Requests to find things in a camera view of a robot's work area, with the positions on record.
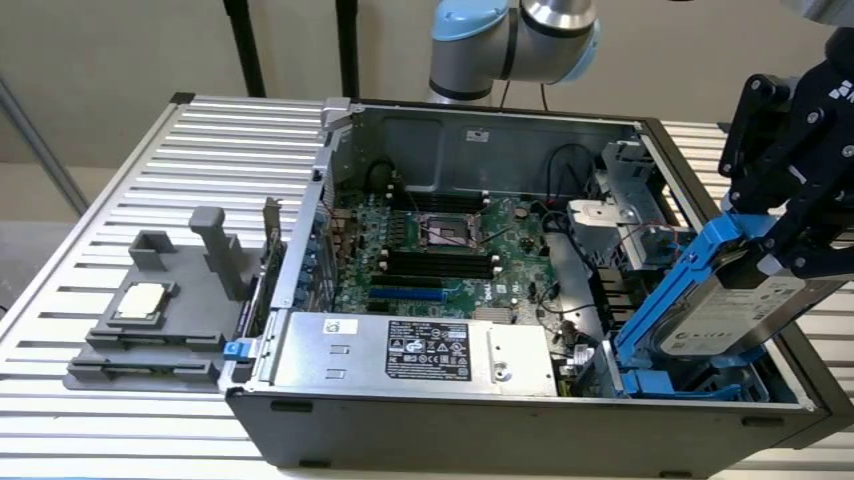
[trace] sheet metal panel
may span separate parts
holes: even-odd
[[[142,228],[201,244],[185,227],[193,207],[227,210],[226,229],[264,241],[260,208],[284,200],[289,224],[320,145],[321,102],[197,97],[170,106],[79,227],[0,323],[0,472],[17,477],[320,478],[268,465],[219,396],[69,391],[66,361],[97,323],[130,265]],[[666,122],[716,201],[727,191],[716,125]],[[854,396],[854,286],[800,321]],[[336,478],[402,478],[337,472]],[[759,453],[719,480],[837,480],[854,476],[854,431],[812,448]],[[410,475],[412,478],[438,478]],[[442,475],[442,478],[473,478]]]

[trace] cable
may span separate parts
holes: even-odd
[[[378,158],[377,160],[374,160],[369,164],[369,169],[365,172],[365,182],[362,184],[362,190],[365,192],[369,191],[369,188],[372,186],[372,173],[374,173],[374,169],[377,167],[380,167],[381,165],[386,165],[388,167],[390,167],[393,172],[397,170],[396,163],[389,158],[384,157],[384,158]]]
[[[593,303],[586,303],[585,305],[580,306],[580,307],[573,307],[569,310],[553,310],[552,308],[549,308],[546,306],[546,295],[549,295],[549,292],[552,292],[557,287],[560,287],[561,284],[558,282],[556,282],[552,287],[544,289],[544,292],[540,294],[540,299],[537,300],[537,305],[540,306],[540,308],[542,308],[544,310],[546,310],[549,313],[554,313],[558,315],[566,315],[568,313],[576,313],[580,310],[584,310],[586,308],[592,308],[596,307],[597,305]]]
[[[593,159],[596,158],[593,152],[590,151],[590,149],[582,145],[581,143],[576,143],[576,142],[570,142],[570,143],[565,143],[564,145],[560,145],[553,151],[552,154],[549,155],[549,160],[546,160],[546,201],[550,202],[552,201],[552,170],[553,170],[553,164],[556,162],[556,158],[558,156],[558,153],[561,153],[561,151],[565,148],[581,148],[585,153],[588,154],[588,157],[590,158],[590,160],[593,161]],[[585,184],[582,183],[581,179],[578,178],[578,174],[576,172],[576,169],[573,168],[572,164],[566,163],[566,166],[570,170],[570,173],[573,174],[573,178],[576,179],[576,184],[578,189],[584,192],[585,191]],[[558,191],[556,192],[556,200],[558,198],[561,198],[561,183],[558,183]]]
[[[620,248],[621,245],[624,245],[624,242],[641,230],[644,230],[645,228],[650,228],[650,227],[664,227],[668,228],[672,232],[673,232],[673,242],[676,247],[676,250],[673,251],[673,260],[676,261],[680,258],[680,249],[681,249],[681,245],[680,245],[680,232],[677,231],[677,228],[668,224],[668,223],[662,223],[662,222],[646,222],[642,223],[641,225],[638,225],[636,228],[633,228],[629,233],[626,235],[624,235],[621,237],[621,239],[617,242],[617,245],[614,245],[614,249],[612,250],[612,256],[610,256],[610,260],[614,260],[614,257],[617,256],[617,249]]]
[[[561,225],[558,224],[558,222],[556,222],[557,226],[558,226],[558,230],[550,230],[548,225],[548,219],[553,216],[560,216],[562,220],[566,221],[566,226],[565,228],[561,228]],[[590,269],[590,271],[593,273],[597,272],[597,264],[593,262],[593,260],[590,260],[590,257],[585,254],[585,252],[582,251],[582,247],[578,245],[578,243],[576,242],[576,237],[573,236],[573,229],[570,226],[570,216],[566,214],[566,212],[562,212],[560,210],[552,210],[549,212],[546,212],[546,214],[544,215],[544,218],[541,220],[541,229],[544,230],[544,233],[564,233],[568,236],[568,239],[570,241],[570,246],[573,247],[573,250],[576,250],[576,253],[578,254],[580,259],[582,260],[582,262],[585,263],[585,265],[588,266],[588,268]]]
[[[544,110],[549,111],[549,101],[546,100],[546,84],[540,84],[540,97],[544,99]]]
[[[508,100],[508,90],[510,90],[510,80],[505,83],[505,93],[502,93],[502,103],[498,104],[498,108],[505,108],[505,100]]]

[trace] black cable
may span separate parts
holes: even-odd
[[[596,156],[594,156],[593,152],[590,151],[590,149],[585,145],[582,145],[581,143],[576,143],[576,142],[565,143],[564,145],[560,145],[552,151],[552,154],[549,155],[549,160],[546,160],[546,201],[552,200],[552,170],[553,170],[553,165],[554,165],[558,153],[561,153],[561,151],[565,148],[581,148],[585,151],[585,153],[588,154],[588,156],[590,158],[590,161],[593,162],[594,159],[596,159]],[[576,183],[577,183],[577,185],[580,187],[580,190],[584,191],[585,184],[581,182],[581,179],[578,178],[578,174],[576,172],[576,169],[572,168],[572,166],[570,166],[572,164],[569,163],[569,161],[568,161],[566,165],[568,165],[568,167],[570,167],[570,172],[573,173],[573,178],[576,179]],[[558,198],[561,198],[561,190],[560,189],[561,189],[561,184],[558,184],[558,191],[556,193],[556,200]]]
[[[498,104],[498,108],[505,108],[505,100],[508,100],[508,90],[510,90],[510,80],[505,83],[505,93],[502,93],[502,103]]]
[[[365,172],[365,182],[362,185],[362,190],[368,193],[369,189],[372,187],[372,173],[374,173],[374,169],[377,167],[380,167],[381,165],[386,165],[389,168],[392,168],[392,171],[396,171],[396,163],[389,159],[389,158],[378,158],[377,160],[374,160],[370,164],[369,164],[369,169]]]
[[[582,183],[582,179],[578,178],[578,174],[576,173],[576,168],[573,168],[573,165],[570,165],[569,163],[566,164],[566,169],[570,171],[570,175],[573,175],[573,180],[576,180],[576,186],[578,187],[578,190],[581,192],[586,192],[588,188],[586,188],[586,183]]]
[[[566,225],[564,226],[564,228],[561,227],[560,221],[556,221],[556,225],[558,226],[558,229],[557,230],[549,229],[548,227],[549,222],[546,220],[552,216],[560,216],[561,220],[566,222]],[[558,232],[558,233],[564,233],[568,236],[568,239],[570,241],[570,246],[573,247],[573,250],[576,250],[576,253],[578,254],[578,258],[581,258],[582,262],[585,262],[585,265],[588,265],[588,268],[590,269],[590,271],[593,273],[597,273],[597,269],[598,269],[597,264],[593,262],[593,260],[590,260],[590,257],[582,251],[582,247],[576,242],[576,237],[573,236],[573,228],[570,225],[570,216],[560,210],[549,211],[544,215],[544,218],[541,219],[541,228],[544,230],[544,233]]]
[[[546,100],[546,84],[540,84],[540,97],[544,99],[544,110],[549,111],[549,101]]]

